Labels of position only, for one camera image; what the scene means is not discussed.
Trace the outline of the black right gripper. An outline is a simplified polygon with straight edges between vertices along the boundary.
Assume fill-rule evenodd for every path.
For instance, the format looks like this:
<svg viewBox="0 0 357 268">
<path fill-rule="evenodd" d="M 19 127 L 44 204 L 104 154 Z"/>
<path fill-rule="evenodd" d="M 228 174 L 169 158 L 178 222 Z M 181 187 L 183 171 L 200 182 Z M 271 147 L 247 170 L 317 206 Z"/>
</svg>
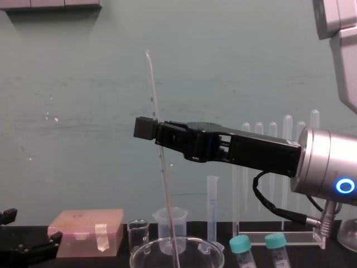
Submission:
<svg viewBox="0 0 357 268">
<path fill-rule="evenodd" d="M 165 121 L 170 131 L 187 131 L 184 157 L 196 162 L 224 162 L 294 177 L 302 147 L 282 138 L 227 128 L 208 122 Z"/>
</svg>

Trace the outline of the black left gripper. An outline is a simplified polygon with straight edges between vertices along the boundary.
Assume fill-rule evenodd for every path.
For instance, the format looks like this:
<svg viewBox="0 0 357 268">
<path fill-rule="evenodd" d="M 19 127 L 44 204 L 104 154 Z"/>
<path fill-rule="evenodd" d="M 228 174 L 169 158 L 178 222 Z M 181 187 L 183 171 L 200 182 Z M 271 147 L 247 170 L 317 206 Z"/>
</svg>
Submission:
<svg viewBox="0 0 357 268">
<path fill-rule="evenodd" d="M 16 220 L 17 209 L 11 208 L 0 212 L 0 225 L 8 225 Z M 32 247 L 19 244 L 17 248 L 1 250 L 1 268 L 16 267 L 16 264 L 36 264 L 49 259 L 54 259 L 57 255 L 62 240 L 62 232 L 56 232 L 49 237 L 49 240 Z"/>
</svg>

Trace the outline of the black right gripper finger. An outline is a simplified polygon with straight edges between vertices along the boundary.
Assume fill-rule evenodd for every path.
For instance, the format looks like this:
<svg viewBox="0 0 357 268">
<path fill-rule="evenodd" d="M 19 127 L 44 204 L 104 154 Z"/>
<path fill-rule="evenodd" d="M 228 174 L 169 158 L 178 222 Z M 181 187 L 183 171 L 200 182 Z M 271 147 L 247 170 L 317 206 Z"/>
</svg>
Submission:
<svg viewBox="0 0 357 268">
<path fill-rule="evenodd" d="M 188 131 L 170 131 L 164 122 L 148 117 L 137 117 L 133 136 L 144 140 L 154 140 L 156 145 L 183 153 L 185 156 L 201 156 L 201 144 L 197 134 Z"/>
</svg>

